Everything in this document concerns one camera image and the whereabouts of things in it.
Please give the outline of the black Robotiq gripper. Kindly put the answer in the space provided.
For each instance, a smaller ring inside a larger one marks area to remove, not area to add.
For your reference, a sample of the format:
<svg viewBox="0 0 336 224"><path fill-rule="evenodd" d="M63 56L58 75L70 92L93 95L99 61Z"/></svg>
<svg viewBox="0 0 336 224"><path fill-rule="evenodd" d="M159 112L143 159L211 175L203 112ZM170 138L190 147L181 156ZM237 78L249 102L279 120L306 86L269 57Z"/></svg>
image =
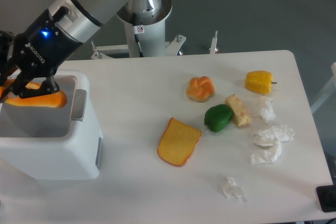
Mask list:
<svg viewBox="0 0 336 224"><path fill-rule="evenodd" d="M15 98L28 99L60 91L53 75L82 45L57 25L68 13L69 9L60 8L51 15L46 9L25 32L17 36L1 30L1 103L10 94ZM9 58L9 49L13 44L13 56ZM24 81L20 74L16 78L9 77L18 69L24 80L42 77L45 80L37 83L37 87L29 87L31 81Z"/></svg>

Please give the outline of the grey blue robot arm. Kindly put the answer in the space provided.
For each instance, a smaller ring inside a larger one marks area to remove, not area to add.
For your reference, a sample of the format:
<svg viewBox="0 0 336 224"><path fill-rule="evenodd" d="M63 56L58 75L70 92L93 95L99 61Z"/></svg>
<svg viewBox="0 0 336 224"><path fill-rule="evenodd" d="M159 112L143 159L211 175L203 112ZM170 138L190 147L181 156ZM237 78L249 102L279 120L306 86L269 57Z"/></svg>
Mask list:
<svg viewBox="0 0 336 224"><path fill-rule="evenodd" d="M1 101L59 92L58 67L130 0L55 0L18 35L1 32Z"/></svg>

